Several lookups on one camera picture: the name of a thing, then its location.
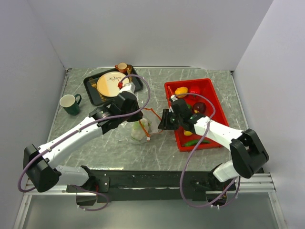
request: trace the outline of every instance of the small cup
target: small cup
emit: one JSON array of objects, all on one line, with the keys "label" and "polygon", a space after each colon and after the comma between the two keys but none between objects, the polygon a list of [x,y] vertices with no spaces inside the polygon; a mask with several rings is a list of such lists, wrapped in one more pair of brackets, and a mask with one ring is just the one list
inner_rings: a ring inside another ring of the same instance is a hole
[{"label": "small cup", "polygon": [[126,73],[126,71],[127,71],[127,64],[126,63],[119,63],[119,64],[115,65],[115,68],[117,70],[119,70],[119,72],[121,72],[121,73]]},{"label": "small cup", "polygon": [[73,116],[77,115],[80,112],[80,106],[79,106],[80,103],[81,103],[80,94],[76,94],[76,95],[67,94],[59,100],[59,104],[65,109],[65,111]]}]

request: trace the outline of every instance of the gray countertop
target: gray countertop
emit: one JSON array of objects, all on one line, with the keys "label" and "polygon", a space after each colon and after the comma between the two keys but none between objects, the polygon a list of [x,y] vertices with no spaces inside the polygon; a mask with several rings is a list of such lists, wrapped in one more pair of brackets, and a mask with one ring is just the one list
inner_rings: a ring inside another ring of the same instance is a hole
[{"label": "gray countertop", "polygon": [[[59,137],[80,123],[95,106],[87,96],[83,79],[108,69],[71,69],[64,94],[81,94],[81,112],[77,116],[68,115],[59,108],[51,140]],[[245,121],[236,95],[233,79],[229,71],[208,71],[195,68],[136,68],[144,77],[152,91],[147,107],[152,107],[159,115],[168,108],[164,83],[169,81],[210,78],[221,102],[229,126],[245,129]],[[139,106],[147,98],[147,88],[136,93]],[[189,155],[178,150],[173,131],[163,131],[152,136],[150,142],[141,145],[131,144],[130,124],[122,124],[73,152],[62,165],[78,167],[86,165],[93,169],[126,170],[182,170]],[[190,161],[188,170],[209,171],[216,165],[230,160],[230,153],[225,148],[198,150]]]}]

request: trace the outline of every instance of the white backdrop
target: white backdrop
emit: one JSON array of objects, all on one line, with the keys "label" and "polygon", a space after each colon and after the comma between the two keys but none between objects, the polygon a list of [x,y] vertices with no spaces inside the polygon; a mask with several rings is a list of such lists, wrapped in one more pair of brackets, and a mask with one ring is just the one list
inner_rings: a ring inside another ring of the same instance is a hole
[{"label": "white backdrop", "polygon": [[272,0],[28,0],[66,68],[235,70]]},{"label": "white backdrop", "polygon": [[0,228],[13,227],[23,150],[46,142],[64,76],[28,3],[0,1]]},{"label": "white backdrop", "polygon": [[290,229],[305,227],[305,2],[274,0],[234,72]]}]

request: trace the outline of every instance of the red plastic basket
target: red plastic basket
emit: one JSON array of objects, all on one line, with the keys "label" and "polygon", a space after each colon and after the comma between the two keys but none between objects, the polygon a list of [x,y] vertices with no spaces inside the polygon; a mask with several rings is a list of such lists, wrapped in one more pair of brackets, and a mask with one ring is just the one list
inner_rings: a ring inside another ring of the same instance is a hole
[{"label": "red plastic basket", "polygon": [[[166,82],[164,84],[165,87],[165,93],[166,93],[166,98],[169,99],[171,97],[171,93],[169,92],[167,86],[170,86],[172,91],[174,92],[178,87],[187,87],[190,88],[192,85],[197,85],[201,88],[201,95],[209,99],[213,105],[216,108],[216,113],[213,116],[213,120],[216,122],[219,122],[223,125],[229,126],[228,122],[224,116],[224,111],[221,107],[221,104],[218,100],[217,94],[215,92],[215,89],[213,87],[212,81],[210,79],[199,79],[199,80],[185,80],[185,81],[175,81],[175,82]],[[183,99],[191,106],[193,106],[196,102],[203,102],[206,104],[206,111],[205,115],[210,116],[213,112],[212,106],[205,101],[203,98],[196,98],[195,100],[193,98],[190,98],[191,95],[187,95]],[[175,130],[175,136],[176,136],[176,141],[177,145],[180,151],[191,151],[194,146],[183,146],[185,143],[192,141],[192,140],[197,140],[200,139],[201,136],[199,135],[191,135],[191,136],[185,136],[183,134],[183,128],[180,127],[178,130]],[[210,143],[209,144],[201,144],[197,149],[207,149],[207,148],[215,148],[215,147],[221,147],[220,144],[218,144],[215,141],[212,141],[209,138],[206,138]]]}]

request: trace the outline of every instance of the black tray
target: black tray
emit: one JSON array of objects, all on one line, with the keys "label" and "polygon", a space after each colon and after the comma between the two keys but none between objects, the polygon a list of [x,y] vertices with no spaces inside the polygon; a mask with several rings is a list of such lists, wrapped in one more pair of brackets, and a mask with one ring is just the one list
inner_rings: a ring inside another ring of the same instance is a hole
[{"label": "black tray", "polygon": [[[89,100],[90,102],[95,105],[95,106],[100,106],[102,105],[104,102],[106,101],[109,101],[112,99],[112,97],[106,97],[104,96],[105,98],[105,101],[102,101],[102,99],[100,98],[100,94],[98,93],[98,91],[91,86],[91,82],[90,82],[90,79],[92,78],[94,82],[97,83],[97,81],[99,80],[99,78],[106,74],[106,73],[110,73],[110,72],[118,72],[119,70],[117,70],[116,68],[113,68],[113,69],[109,69],[107,71],[104,71],[102,73],[97,73],[95,75],[92,75],[92,76],[89,76],[89,77],[86,77],[84,79],[84,86],[86,88],[86,91],[87,91],[87,94],[88,94],[88,97],[89,97]],[[131,71],[131,74],[134,74],[134,75],[137,75],[137,72],[135,71],[135,69],[132,67],[132,71]],[[132,77],[132,82],[134,83],[135,85],[135,91],[134,92],[138,92],[138,91],[141,91],[143,89],[143,83],[142,81],[137,78],[137,77]]]}]

